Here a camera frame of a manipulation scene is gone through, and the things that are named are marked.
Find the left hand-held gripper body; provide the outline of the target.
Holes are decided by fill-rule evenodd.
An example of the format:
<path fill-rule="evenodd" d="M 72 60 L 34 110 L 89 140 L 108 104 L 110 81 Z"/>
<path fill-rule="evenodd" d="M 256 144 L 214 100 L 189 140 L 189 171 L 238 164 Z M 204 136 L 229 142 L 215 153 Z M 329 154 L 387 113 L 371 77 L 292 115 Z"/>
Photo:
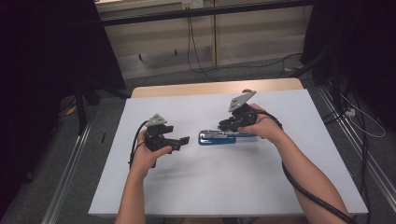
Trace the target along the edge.
<path fill-rule="evenodd" d="M 161 134 L 161 126 L 166 125 L 167 120 L 159 114 L 152 116 L 146 124 L 146 133 L 144 136 L 145 144 L 151 151 L 157 151 L 163 147 L 170 146 L 172 151 L 179 151 L 181 145 L 177 139 L 167 139 Z"/>

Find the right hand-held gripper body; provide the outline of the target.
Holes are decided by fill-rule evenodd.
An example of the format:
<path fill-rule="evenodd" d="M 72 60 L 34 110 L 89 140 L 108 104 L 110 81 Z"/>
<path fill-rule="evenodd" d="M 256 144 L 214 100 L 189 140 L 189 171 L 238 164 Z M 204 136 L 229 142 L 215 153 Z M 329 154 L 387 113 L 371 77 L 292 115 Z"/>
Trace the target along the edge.
<path fill-rule="evenodd" d="M 228 119 L 232 120 L 230 125 L 245 127 L 253 125 L 257 120 L 257 113 L 254 108 L 247 104 L 247 101 L 256 94 L 256 91 L 243 91 L 237 97 L 234 97 L 228 111 L 232 114 Z"/>

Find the blue stapler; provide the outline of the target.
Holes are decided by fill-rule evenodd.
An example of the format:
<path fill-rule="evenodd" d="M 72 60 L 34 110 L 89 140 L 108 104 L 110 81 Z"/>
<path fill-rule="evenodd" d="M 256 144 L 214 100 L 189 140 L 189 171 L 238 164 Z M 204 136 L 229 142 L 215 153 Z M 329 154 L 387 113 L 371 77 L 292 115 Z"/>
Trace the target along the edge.
<path fill-rule="evenodd" d="M 224 132 L 221 130 L 202 130 L 198 134 L 200 146 L 235 144 L 238 138 L 255 137 L 255 134 Z"/>

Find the person's left hand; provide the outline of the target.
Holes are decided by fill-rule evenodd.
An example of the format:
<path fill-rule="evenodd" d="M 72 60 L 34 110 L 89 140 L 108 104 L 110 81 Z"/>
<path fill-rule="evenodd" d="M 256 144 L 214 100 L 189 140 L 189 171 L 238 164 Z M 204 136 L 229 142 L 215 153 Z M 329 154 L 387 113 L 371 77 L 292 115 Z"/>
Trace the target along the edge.
<path fill-rule="evenodd" d="M 156 160 L 172 151 L 170 146 L 162 147 L 156 151 L 149 150 L 145 144 L 145 133 L 146 130 L 141 131 L 137 136 L 138 146 L 135 149 L 133 162 L 128 174 L 132 179 L 144 179 Z"/>

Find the person's right hand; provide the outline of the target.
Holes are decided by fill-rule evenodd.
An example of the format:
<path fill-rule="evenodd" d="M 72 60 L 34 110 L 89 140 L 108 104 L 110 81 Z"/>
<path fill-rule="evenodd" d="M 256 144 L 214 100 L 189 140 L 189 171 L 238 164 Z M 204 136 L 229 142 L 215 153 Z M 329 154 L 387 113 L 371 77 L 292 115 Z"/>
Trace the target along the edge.
<path fill-rule="evenodd" d="M 239 127 L 240 133 L 256 134 L 260 138 L 267 139 L 273 144 L 281 142 L 284 137 L 284 131 L 276 124 L 276 122 L 267 115 L 259 114 L 253 125 Z"/>

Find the wooden table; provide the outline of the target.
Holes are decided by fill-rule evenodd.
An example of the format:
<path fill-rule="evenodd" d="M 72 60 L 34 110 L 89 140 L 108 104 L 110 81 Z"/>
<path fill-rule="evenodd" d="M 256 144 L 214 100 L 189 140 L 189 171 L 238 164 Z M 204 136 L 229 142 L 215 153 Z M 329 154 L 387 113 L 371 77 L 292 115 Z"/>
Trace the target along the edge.
<path fill-rule="evenodd" d="M 302 90 L 303 84 L 298 78 L 272 78 L 241 81 L 223 81 L 210 83 L 177 84 L 163 86 L 138 87 L 132 91 L 132 98 L 167 97 L 184 95 L 238 93 L 252 91 L 290 91 Z"/>

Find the white table board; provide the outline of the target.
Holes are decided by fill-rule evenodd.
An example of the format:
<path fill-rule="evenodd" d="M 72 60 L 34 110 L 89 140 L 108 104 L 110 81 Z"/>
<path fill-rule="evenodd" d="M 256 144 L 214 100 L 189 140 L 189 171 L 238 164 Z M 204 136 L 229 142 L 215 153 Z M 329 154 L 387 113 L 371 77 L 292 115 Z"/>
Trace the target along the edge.
<path fill-rule="evenodd" d="M 198 133 L 229 116 L 231 94 L 134 98 L 126 102 L 89 213 L 117 214 L 139 125 L 159 114 L 178 139 L 190 142 L 158 159 L 145 179 L 145 206 L 160 217 L 299 215 L 293 188 L 276 148 L 260 137 L 230 145 L 201 146 Z M 283 125 L 300 150 L 334 183 L 351 214 L 367 208 L 306 90 L 258 92 L 252 102 Z"/>

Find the beige wooden cabinet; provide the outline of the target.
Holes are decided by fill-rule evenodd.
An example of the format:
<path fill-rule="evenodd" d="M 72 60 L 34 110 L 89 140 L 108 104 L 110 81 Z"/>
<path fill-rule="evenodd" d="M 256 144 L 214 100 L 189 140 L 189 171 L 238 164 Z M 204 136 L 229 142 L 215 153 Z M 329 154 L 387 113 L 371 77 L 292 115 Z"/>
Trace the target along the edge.
<path fill-rule="evenodd" d="M 185 10 L 183 0 L 95 0 L 102 19 Z M 275 0 L 204 0 L 204 7 Z M 312 6 L 107 26 L 125 79 L 279 58 L 303 50 Z"/>

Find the black metal stand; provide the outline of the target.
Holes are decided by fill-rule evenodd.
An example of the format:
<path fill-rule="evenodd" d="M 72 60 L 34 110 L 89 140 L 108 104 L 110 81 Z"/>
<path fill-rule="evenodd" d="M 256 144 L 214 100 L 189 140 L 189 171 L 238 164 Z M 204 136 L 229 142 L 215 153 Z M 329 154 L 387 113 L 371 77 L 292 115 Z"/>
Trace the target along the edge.
<path fill-rule="evenodd" d="M 105 91 L 122 100 L 128 99 L 129 95 L 116 88 L 101 83 L 92 78 L 83 78 L 77 81 L 75 85 L 75 98 L 78 111 L 78 134 L 82 135 L 84 130 L 88 127 L 88 120 L 85 112 L 84 102 L 89 105 L 98 105 L 101 102 L 98 91 Z"/>

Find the black horizontal bar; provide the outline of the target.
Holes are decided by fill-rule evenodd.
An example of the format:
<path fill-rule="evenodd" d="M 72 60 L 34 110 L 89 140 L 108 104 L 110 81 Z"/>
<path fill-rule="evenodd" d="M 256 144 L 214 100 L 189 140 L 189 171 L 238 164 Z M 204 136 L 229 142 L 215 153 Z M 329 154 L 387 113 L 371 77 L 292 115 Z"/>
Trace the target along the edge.
<path fill-rule="evenodd" d="M 141 23 L 149 21 L 166 21 L 183 18 L 194 18 L 202 16 L 212 16 L 221 14 L 241 13 L 258 10 L 270 10 L 289 7 L 306 7 L 312 6 L 315 0 L 275 0 L 265 3 L 243 4 L 224 7 L 207 7 L 197 9 L 185 9 L 170 12 L 152 13 L 147 15 L 120 16 L 109 19 L 101 19 L 100 24 L 103 26 L 113 26 L 131 23 Z"/>

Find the black curtain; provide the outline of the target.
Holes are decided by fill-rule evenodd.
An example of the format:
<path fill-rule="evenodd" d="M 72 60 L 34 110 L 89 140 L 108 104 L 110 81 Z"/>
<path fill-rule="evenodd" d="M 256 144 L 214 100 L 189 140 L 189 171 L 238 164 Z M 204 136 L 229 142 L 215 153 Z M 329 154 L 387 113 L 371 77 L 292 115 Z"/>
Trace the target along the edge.
<path fill-rule="evenodd" d="M 315 82 L 338 63 L 349 88 L 396 132 L 396 0 L 314 0 L 300 62 L 321 53 Z"/>
<path fill-rule="evenodd" d="M 0 0 L 0 218 L 35 168 L 69 95 L 125 83 L 97 0 Z"/>

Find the aluminium floor rail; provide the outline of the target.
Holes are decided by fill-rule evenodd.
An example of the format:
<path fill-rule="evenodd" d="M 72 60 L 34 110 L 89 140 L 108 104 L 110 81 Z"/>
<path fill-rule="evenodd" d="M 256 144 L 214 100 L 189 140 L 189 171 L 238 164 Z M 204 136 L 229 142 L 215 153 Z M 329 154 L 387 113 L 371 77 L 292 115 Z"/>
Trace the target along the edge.
<path fill-rule="evenodd" d="M 56 224 L 58 216 L 60 215 L 62 207 L 64 205 L 64 200 L 67 196 L 67 192 L 72 183 L 73 176 L 77 169 L 81 152 L 84 149 L 86 145 L 86 141 L 89 137 L 91 126 L 92 124 L 88 123 L 87 126 L 81 131 L 80 135 L 78 136 L 77 142 L 75 143 L 71 156 L 68 159 L 66 167 L 64 168 L 62 178 L 50 200 L 49 207 L 46 210 L 46 213 L 41 221 L 41 224 Z"/>
<path fill-rule="evenodd" d="M 331 111 L 331 119 L 325 120 L 324 123 L 337 124 L 341 128 L 354 149 L 352 157 L 354 160 L 360 160 L 353 176 L 358 180 L 358 191 L 370 214 L 378 208 L 375 202 L 383 200 L 380 205 L 385 205 L 391 214 L 396 215 L 396 180 L 390 178 L 387 168 L 381 166 L 379 161 L 380 156 L 390 157 L 390 154 L 386 154 L 386 149 L 390 147 L 387 143 L 390 132 L 370 114 L 368 108 L 363 108 L 363 104 L 354 93 L 350 96 L 342 93 L 341 109 L 337 109 L 335 97 L 328 87 L 319 87 L 318 92 Z M 345 115 L 347 108 L 355 109 L 356 115 L 353 118 Z"/>

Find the white wall socket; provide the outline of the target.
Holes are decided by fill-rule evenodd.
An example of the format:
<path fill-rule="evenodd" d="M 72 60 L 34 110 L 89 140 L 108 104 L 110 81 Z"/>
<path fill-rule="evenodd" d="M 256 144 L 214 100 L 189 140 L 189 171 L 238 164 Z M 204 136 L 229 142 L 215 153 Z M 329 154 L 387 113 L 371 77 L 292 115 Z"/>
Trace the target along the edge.
<path fill-rule="evenodd" d="M 204 0 L 183 0 L 181 2 L 183 9 L 197 9 L 204 7 Z"/>

